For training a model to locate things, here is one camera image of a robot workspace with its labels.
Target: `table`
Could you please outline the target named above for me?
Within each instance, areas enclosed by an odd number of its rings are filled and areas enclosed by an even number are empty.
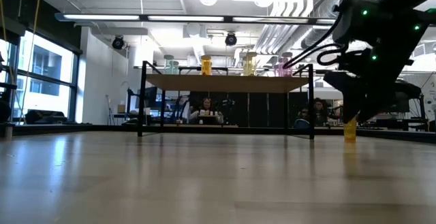
[[[147,74],[147,66],[150,66],[158,74]],[[307,64],[300,68],[294,75],[308,69],[309,77],[259,77],[259,76],[201,76],[201,75],[163,75],[148,61],[142,62],[140,100],[145,99],[145,84],[151,83],[162,90],[162,97],[166,91],[199,91],[199,92],[226,92],[226,93],[281,93],[284,104],[288,104],[288,93],[309,84],[309,114],[313,113],[313,65]],[[165,99],[162,99],[161,110],[165,108]],[[144,127],[144,103],[140,102],[138,116],[138,136],[142,136]],[[283,134],[288,132],[288,108],[284,109]],[[309,137],[315,137],[314,116],[309,121]],[[165,131],[164,114],[161,113],[161,131]]]

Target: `cable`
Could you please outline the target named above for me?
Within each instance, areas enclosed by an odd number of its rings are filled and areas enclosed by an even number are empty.
[[[418,108],[418,104],[416,103],[416,99],[414,99],[415,108],[416,108],[416,116],[419,116],[420,110]]]
[[[421,89],[424,88],[424,86],[427,84],[427,82],[429,82],[429,80],[433,74],[435,74],[435,71],[431,72],[431,74],[429,75],[429,78],[427,78],[426,82],[421,86]]]
[[[3,11],[3,0],[0,0],[0,14],[1,14],[1,23],[2,23],[2,25],[3,25],[3,38],[4,38],[5,42],[7,43],[5,14],[4,14],[4,11]],[[6,55],[7,55],[7,58],[9,58],[9,50],[6,50]],[[12,71],[12,68],[11,68],[11,67],[8,68],[8,69],[9,69],[9,75],[10,75],[10,78],[11,78],[12,84],[15,85],[15,84],[16,84],[16,81],[15,81],[15,79],[14,79],[14,72]],[[15,97],[15,99],[16,99],[16,101],[17,101],[18,108],[19,108],[20,111],[21,111],[21,115],[20,115],[20,119],[21,119],[22,116],[23,116],[23,107],[24,107],[24,106],[22,107],[22,106],[20,105],[20,99],[18,98],[18,94],[17,94],[17,92],[16,92],[16,91],[13,91],[13,94],[14,94],[14,97]]]
[[[301,59],[305,59],[306,57],[308,57],[309,55],[313,54],[314,52],[317,52],[319,50],[322,50],[322,49],[328,48],[328,47],[337,47],[338,49],[342,49],[342,48],[344,48],[344,45],[333,43],[333,44],[326,44],[326,45],[323,45],[323,46],[320,46],[320,47],[316,47],[313,50],[311,50],[309,53],[306,53],[303,57],[301,57]]]
[[[141,0],[141,14],[144,14],[144,3]]]
[[[33,35],[32,35],[32,42],[31,42],[31,48],[30,48],[30,55],[29,55],[29,63],[27,64],[27,73],[26,73],[26,82],[25,82],[25,91],[22,94],[22,106],[25,106],[25,102],[26,102],[26,92],[27,92],[27,81],[29,79],[29,69],[30,69],[30,62],[32,60],[32,55],[33,55],[33,47],[34,47],[34,42],[35,42],[35,34],[36,34],[36,27],[37,27],[37,23],[38,23],[38,12],[40,11],[40,1],[41,0],[37,0],[36,3],[36,11],[35,11],[35,22],[33,23]]]
[[[314,49],[316,46],[318,46],[320,43],[322,43],[328,36],[330,36],[330,34],[333,32],[333,30],[338,26],[339,21],[342,19],[342,15],[343,15],[342,11],[339,11],[339,15],[338,15],[337,19],[335,20],[335,22],[333,23],[332,27],[314,44],[312,44],[310,47],[308,47],[306,50],[301,52],[299,55],[297,55],[296,57],[294,57],[293,59],[291,59],[287,63],[285,63],[285,65],[283,65],[283,68],[284,69],[291,68],[291,67],[295,66],[297,63],[301,62],[304,59],[304,57],[301,57],[301,56],[310,52],[312,49]]]
[[[322,62],[321,59],[322,57],[328,55],[328,54],[336,54],[336,53],[340,53],[340,54],[344,54],[345,55],[345,51],[348,50],[348,45],[343,45],[340,48],[336,49],[336,50],[326,50],[323,51],[321,54],[319,54],[316,58],[316,61],[318,64],[322,65],[322,66],[329,66],[329,65],[333,65],[335,63],[338,63],[340,58],[337,57],[334,60],[331,61],[327,61],[327,62]],[[356,53],[359,53],[360,51],[353,51],[351,52],[349,55],[355,55]]]

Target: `yellow cup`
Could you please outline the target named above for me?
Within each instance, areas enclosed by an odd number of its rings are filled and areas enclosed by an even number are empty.
[[[346,143],[356,143],[356,118],[343,125],[343,135]]]
[[[212,75],[212,59],[210,56],[202,56],[202,75]]]

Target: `black metal table frame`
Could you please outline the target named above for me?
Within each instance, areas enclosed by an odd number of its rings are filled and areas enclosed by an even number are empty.
[[[144,101],[145,100],[145,86],[146,86],[146,76],[147,76],[147,66],[151,67],[151,69],[153,71],[156,71],[158,74],[162,74],[156,67],[153,66],[153,64],[149,63],[148,61],[143,61],[142,62],[142,72],[141,72],[141,89],[140,89],[140,101]],[[296,71],[294,73],[294,75],[300,74],[308,69],[308,73],[309,73],[309,114],[313,114],[313,98],[314,98],[314,94],[313,94],[313,65],[312,64],[307,64],[304,67],[300,68],[298,71]],[[174,131],[173,127],[165,127],[164,123],[165,123],[165,96],[166,96],[166,91],[162,90],[162,102],[161,102],[161,121],[160,121],[160,127],[159,127],[159,132],[170,132],[170,131]],[[283,101],[284,101],[284,113],[283,113],[283,118],[284,118],[284,126],[282,129],[260,129],[260,128],[202,128],[203,132],[207,132],[207,133],[247,133],[250,131],[253,131],[254,129],[259,132],[259,131],[263,131],[264,133],[272,133],[272,134],[283,134],[283,135],[301,135],[301,132],[304,133],[308,133],[309,134],[309,139],[313,140],[315,138],[315,118],[314,116],[310,116],[309,117],[309,129],[307,130],[302,130],[302,129],[290,129],[289,128],[289,103],[288,103],[288,98],[289,97],[289,92],[285,92],[283,94]],[[150,131],[156,131],[157,128],[156,127],[149,127],[149,126],[143,126],[144,124],[144,102],[140,102],[139,103],[139,113],[138,113],[138,124],[137,124],[137,132],[138,132],[138,137],[142,137],[144,132],[150,132]],[[188,127],[178,127],[177,131],[180,132],[188,132],[188,131],[192,131],[192,128],[188,128]]]

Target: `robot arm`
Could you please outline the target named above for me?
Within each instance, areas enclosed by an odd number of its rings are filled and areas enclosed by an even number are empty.
[[[340,55],[334,62],[321,62],[325,54],[335,52],[329,50],[319,56],[318,63],[338,63],[339,70],[355,75],[332,71],[324,77],[343,93],[345,122],[355,115],[359,121],[370,119],[395,102],[393,97],[398,92],[415,96],[404,89],[408,84],[396,80],[404,66],[410,65],[409,57],[429,25],[436,23],[436,12],[414,10],[424,1],[344,0],[337,7],[342,17],[332,37],[343,48],[336,51]],[[372,48],[346,52],[348,44],[355,40],[366,42]]]

